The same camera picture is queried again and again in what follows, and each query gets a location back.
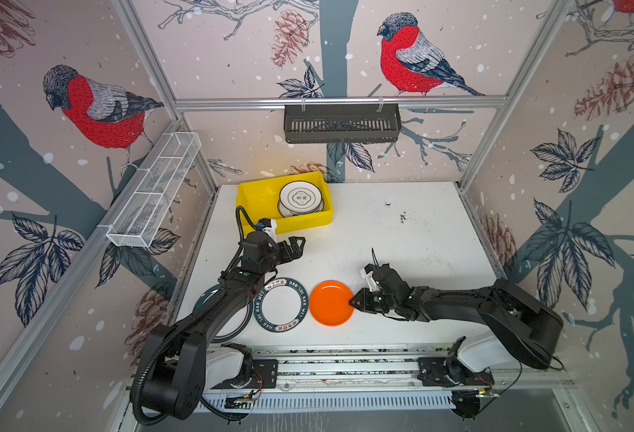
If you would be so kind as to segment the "orange plate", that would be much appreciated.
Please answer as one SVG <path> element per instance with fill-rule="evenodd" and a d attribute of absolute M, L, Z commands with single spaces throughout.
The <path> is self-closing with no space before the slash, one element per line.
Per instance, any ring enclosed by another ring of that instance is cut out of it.
<path fill-rule="evenodd" d="M 327 327 L 337 327 L 346 323 L 354 308 L 349 304 L 353 292 L 341 282 L 324 281 L 311 291 L 309 310 L 313 318 Z"/>

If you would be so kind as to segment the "white plate black clover pattern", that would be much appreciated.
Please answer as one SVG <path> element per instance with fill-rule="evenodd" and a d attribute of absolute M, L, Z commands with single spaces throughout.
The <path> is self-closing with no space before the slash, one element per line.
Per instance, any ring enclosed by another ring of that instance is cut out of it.
<path fill-rule="evenodd" d="M 282 187 L 279 192 L 278 201 L 286 207 L 306 207 L 310 203 L 322 201 L 320 189 L 312 183 L 306 181 L 293 181 Z"/>

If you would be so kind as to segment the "cream plate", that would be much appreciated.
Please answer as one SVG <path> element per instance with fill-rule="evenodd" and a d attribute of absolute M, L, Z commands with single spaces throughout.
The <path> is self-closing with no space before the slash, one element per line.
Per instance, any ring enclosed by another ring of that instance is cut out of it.
<path fill-rule="evenodd" d="M 284 203 L 281 201 L 277 203 L 277 210 L 279 211 L 279 214 L 284 218 L 322 212 L 323 209 L 324 201 L 310 203 L 309 206 L 306 207 L 293 206 L 291 208 L 286 207 L 286 205 L 284 205 Z"/>

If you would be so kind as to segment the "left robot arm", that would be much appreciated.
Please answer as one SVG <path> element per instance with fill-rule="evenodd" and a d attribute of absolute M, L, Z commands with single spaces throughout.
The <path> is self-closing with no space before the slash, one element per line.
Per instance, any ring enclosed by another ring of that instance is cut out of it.
<path fill-rule="evenodd" d="M 301 258 L 304 244 L 304 237 L 277 242 L 263 231 L 248 234 L 221 273 L 220 289 L 187 317 L 171 326 L 160 324 L 149 333 L 130 392 L 133 416 L 140 425 L 153 426 L 168 417 L 187 419 L 200 404 L 228 422 L 243 420 L 217 410 L 204 398 L 207 349 L 228 320 L 257 297 L 266 274 Z"/>

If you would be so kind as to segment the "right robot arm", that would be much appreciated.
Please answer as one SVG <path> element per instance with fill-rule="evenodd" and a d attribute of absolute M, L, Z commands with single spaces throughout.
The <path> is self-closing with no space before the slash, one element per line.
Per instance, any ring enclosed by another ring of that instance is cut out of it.
<path fill-rule="evenodd" d="M 398 321 L 465 321 L 482 324 L 488 333 L 459 337 L 451 358 L 480 373 L 511 359 L 528 367 L 551 369 L 564 322 L 553 309 L 517 284 L 497 279 L 470 290 L 409 286 L 388 264 L 368 265 L 361 272 L 367 287 L 350 300 L 354 309 Z"/>

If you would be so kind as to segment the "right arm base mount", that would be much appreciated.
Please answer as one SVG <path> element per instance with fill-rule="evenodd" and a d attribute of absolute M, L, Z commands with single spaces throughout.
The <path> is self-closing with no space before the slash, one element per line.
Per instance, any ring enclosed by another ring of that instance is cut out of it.
<path fill-rule="evenodd" d="M 474 372 L 457 358 L 456 351 L 446 356 L 424 356 L 416 359 L 417 379 L 424 387 L 491 387 L 495 379 L 489 368 Z"/>

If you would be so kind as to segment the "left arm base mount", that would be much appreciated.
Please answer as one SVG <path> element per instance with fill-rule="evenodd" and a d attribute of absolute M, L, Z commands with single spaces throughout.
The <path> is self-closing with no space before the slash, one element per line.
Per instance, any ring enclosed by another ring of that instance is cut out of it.
<path fill-rule="evenodd" d="M 250 374 L 227 380 L 224 385 L 232 389 L 275 389 L 277 387 L 278 361 L 275 359 L 254 360 Z"/>

